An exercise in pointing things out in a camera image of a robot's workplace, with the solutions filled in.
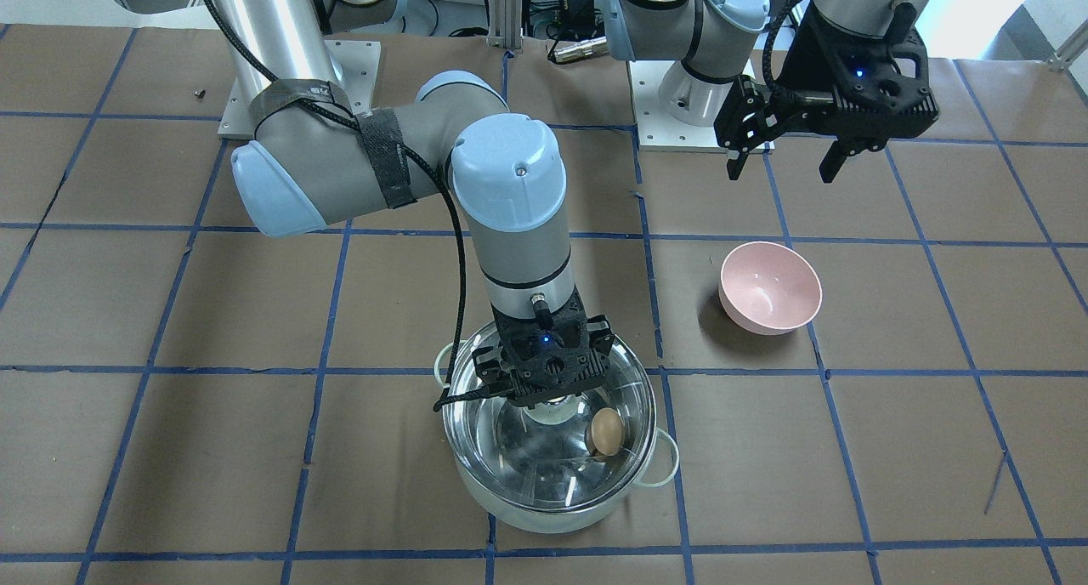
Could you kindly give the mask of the black gripper near lid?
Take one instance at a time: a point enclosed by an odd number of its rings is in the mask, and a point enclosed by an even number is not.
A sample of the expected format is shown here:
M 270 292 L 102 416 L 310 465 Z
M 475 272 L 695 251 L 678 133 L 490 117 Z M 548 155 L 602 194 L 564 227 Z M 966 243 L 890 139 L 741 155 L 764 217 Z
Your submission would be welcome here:
M 475 375 L 487 396 L 532 408 L 604 383 L 615 343 L 609 319 L 588 318 L 576 289 L 559 310 L 545 304 L 533 304 L 533 319 L 495 314 L 500 343 L 473 350 Z

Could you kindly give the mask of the robot arm near lid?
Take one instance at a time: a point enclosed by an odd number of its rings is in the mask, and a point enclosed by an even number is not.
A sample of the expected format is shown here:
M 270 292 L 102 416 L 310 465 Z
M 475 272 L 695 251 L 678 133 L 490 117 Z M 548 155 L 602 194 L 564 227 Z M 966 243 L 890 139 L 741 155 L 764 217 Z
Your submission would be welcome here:
M 553 130 L 512 113 L 487 82 L 446 71 L 411 104 L 354 108 L 310 0 L 203 0 L 255 74 L 254 136 L 230 162 L 265 236 L 294 236 L 442 197 L 455 232 L 459 304 L 471 236 L 497 346 L 467 358 L 481 384 L 443 388 L 435 411 L 500 398 L 532 408 L 603 386 L 615 344 L 574 285 L 567 175 Z

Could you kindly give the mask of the robot arm near bowl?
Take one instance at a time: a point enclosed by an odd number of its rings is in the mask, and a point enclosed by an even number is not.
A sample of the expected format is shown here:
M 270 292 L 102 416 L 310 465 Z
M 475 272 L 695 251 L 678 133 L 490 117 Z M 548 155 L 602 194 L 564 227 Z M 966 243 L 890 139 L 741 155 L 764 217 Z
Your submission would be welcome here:
M 786 133 L 832 137 L 829 183 L 846 159 L 928 130 L 940 109 L 915 23 L 929 0 L 605 0 L 613 57 L 670 62 L 663 101 L 710 127 L 738 179 Z

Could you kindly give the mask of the black gripper near bowl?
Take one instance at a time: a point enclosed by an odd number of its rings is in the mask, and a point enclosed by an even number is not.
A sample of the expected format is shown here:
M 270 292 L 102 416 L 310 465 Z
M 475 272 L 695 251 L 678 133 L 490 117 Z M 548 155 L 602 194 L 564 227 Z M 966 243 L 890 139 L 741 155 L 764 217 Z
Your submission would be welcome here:
M 712 128 L 727 151 L 728 179 L 739 179 L 746 160 L 766 142 L 765 108 L 772 134 L 833 135 L 819 164 L 830 185 L 846 159 L 882 151 L 887 139 L 917 137 L 940 117 L 928 80 L 925 43 L 914 28 L 917 10 L 900 3 L 890 11 L 890 30 L 878 37 L 846 32 L 812 5 L 767 105 L 753 77 L 729 85 Z

